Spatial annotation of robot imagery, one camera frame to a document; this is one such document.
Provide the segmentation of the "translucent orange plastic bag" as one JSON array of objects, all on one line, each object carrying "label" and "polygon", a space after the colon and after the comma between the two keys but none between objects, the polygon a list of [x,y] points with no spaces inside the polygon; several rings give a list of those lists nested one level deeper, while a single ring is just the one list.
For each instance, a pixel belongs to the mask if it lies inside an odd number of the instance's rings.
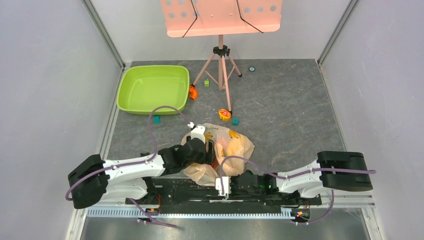
[{"label": "translucent orange plastic bag", "polygon": [[249,159],[255,145],[243,134],[228,127],[211,123],[204,124],[207,127],[205,139],[214,142],[213,160],[218,165],[212,168],[210,164],[193,163],[183,170],[183,174],[200,186],[215,186],[215,180],[220,176],[220,165],[228,156],[238,156]]}]

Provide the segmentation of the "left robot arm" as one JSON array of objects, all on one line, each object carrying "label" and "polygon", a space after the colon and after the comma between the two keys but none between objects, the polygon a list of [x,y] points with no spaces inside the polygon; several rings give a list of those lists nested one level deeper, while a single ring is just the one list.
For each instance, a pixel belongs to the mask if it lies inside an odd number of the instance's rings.
[{"label": "left robot arm", "polygon": [[214,141],[198,138],[130,159],[108,160],[94,154],[68,174],[70,189],[65,198],[75,209],[119,198],[151,204],[157,198],[157,190],[148,178],[177,174],[192,164],[210,165],[214,156]]}]

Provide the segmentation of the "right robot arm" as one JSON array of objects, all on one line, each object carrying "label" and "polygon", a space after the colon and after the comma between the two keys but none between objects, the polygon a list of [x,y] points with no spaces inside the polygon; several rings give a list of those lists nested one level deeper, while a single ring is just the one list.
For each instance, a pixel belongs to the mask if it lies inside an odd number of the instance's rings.
[{"label": "right robot arm", "polygon": [[321,151],[306,166],[286,171],[258,175],[246,170],[237,176],[222,177],[216,181],[220,195],[273,197],[289,196],[295,204],[302,204],[327,190],[366,192],[373,189],[365,157],[360,152]]}]

